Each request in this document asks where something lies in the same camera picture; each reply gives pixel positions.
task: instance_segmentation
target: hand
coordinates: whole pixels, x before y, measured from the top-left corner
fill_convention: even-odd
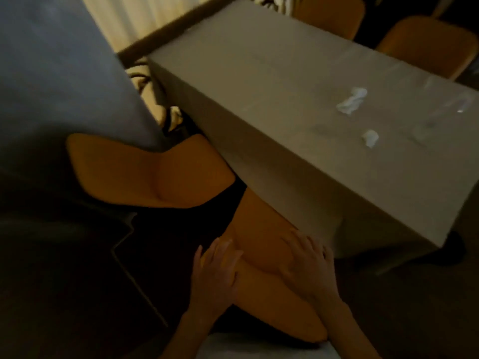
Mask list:
[[[281,237],[294,258],[289,267],[280,267],[284,283],[311,304],[321,299],[339,299],[332,250],[299,231],[293,234]]]
[[[217,238],[205,254],[201,266],[202,247],[198,247],[193,260],[191,296],[187,313],[197,325],[209,330],[215,321],[236,299],[238,275],[234,274],[242,251],[225,255],[231,241],[220,243]]]

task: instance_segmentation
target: curtain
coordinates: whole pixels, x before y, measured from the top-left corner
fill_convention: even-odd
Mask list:
[[[208,0],[83,0],[115,52]]]

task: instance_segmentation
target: orange chair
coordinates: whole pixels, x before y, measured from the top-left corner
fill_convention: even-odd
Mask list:
[[[236,306],[294,338],[316,343],[328,334],[314,309],[283,283],[278,266],[293,259],[280,238],[291,234],[290,222],[247,188],[233,220],[220,240],[233,240],[244,251],[236,265],[240,279]]]
[[[203,136],[163,153],[74,133],[67,151],[77,179],[92,197],[111,204],[191,208],[206,203],[235,175]]]
[[[365,6],[362,0],[301,0],[293,17],[352,40],[361,25]]]
[[[432,17],[411,16],[398,22],[376,50],[454,80],[476,57],[479,42],[466,29]]]

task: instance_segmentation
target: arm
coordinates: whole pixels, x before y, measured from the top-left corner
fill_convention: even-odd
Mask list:
[[[159,359],[194,359],[215,321],[234,302],[237,277],[233,282],[231,277],[243,252],[225,256],[230,243],[219,244],[216,239],[205,253],[203,266],[202,247],[198,247],[193,260],[190,305]]]
[[[341,358],[380,358],[348,305],[339,297],[331,249],[294,233],[296,239],[282,237],[294,257],[290,267],[280,269],[284,283],[313,306]]]

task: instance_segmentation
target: person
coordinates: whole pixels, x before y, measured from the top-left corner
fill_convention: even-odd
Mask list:
[[[292,231],[291,235],[282,239],[291,248],[294,260],[289,267],[280,267],[281,277],[293,292],[311,304],[326,327],[329,340],[335,349],[335,352],[327,357],[337,358],[339,355],[343,359],[380,358],[356,323],[348,305],[339,296],[332,250],[298,231]],[[233,280],[231,277],[242,252],[235,251],[234,254],[225,256],[230,244],[231,242],[220,243],[218,239],[213,241],[211,249],[205,254],[203,265],[200,262],[202,247],[196,251],[191,276],[190,303],[160,359],[195,358],[200,347],[205,345],[204,342],[215,321],[235,302],[237,282],[241,277],[235,275]],[[209,346],[210,354],[214,347]],[[309,356],[301,358],[325,358],[326,356],[320,355],[321,350],[321,348],[308,350]],[[274,357],[299,358],[300,356],[294,356],[294,351],[299,350],[286,350],[289,356],[274,355]],[[248,353],[248,350],[242,351],[241,356],[234,357],[248,358]],[[227,356],[203,355],[203,357]]]

